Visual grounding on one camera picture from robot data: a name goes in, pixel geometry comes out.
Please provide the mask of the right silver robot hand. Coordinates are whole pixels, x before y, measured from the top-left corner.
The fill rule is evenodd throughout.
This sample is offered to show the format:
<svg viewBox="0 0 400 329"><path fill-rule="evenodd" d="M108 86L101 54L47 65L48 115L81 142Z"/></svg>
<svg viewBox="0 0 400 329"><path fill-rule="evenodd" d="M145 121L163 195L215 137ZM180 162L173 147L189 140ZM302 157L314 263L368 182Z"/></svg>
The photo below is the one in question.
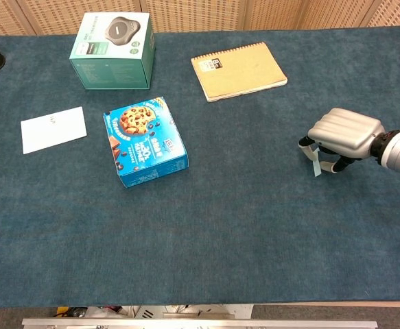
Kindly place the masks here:
<svg viewBox="0 0 400 329"><path fill-rule="evenodd" d="M371 148L386 131L379 119L333 108L322 116L298 146L312 161L314 175L338 173L355 161L372 156Z"/></svg>

